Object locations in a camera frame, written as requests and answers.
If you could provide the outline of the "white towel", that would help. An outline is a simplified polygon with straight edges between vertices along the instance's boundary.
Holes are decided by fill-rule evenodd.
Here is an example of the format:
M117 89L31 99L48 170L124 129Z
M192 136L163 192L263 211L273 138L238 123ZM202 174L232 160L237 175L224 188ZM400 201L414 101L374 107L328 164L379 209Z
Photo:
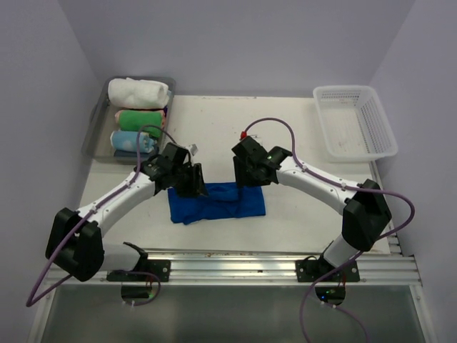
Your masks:
M114 106L128 109L163 109L170 98L168 85L145 79L112 79L107 93Z

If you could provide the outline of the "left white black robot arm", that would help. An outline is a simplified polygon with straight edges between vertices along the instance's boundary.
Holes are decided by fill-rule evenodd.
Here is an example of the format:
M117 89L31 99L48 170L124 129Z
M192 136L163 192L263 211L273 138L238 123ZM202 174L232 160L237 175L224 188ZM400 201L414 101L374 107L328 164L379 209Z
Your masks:
M117 187L77 210L59 211L45 257L80 282L97 272L123 273L138 281L152 275L146 251L135 244L108 244L107 232L142 202L173 189L183 198L208 194L200 163L192 158L196 145L168 143L160 154L142 161Z

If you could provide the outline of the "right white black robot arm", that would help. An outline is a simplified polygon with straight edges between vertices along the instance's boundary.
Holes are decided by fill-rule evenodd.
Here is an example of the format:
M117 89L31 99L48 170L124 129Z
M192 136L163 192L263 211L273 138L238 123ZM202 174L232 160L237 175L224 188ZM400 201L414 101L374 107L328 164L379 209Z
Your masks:
M297 189L330 206L342 216L340 235L318 258L314 269L322 278L335 280L343 264L359 252L368 252L391 221L392 215L380 186L367 179L362 184L321 176L305 166L287 149L265 150L247 136L232 148L237 186L260 187L280 184Z

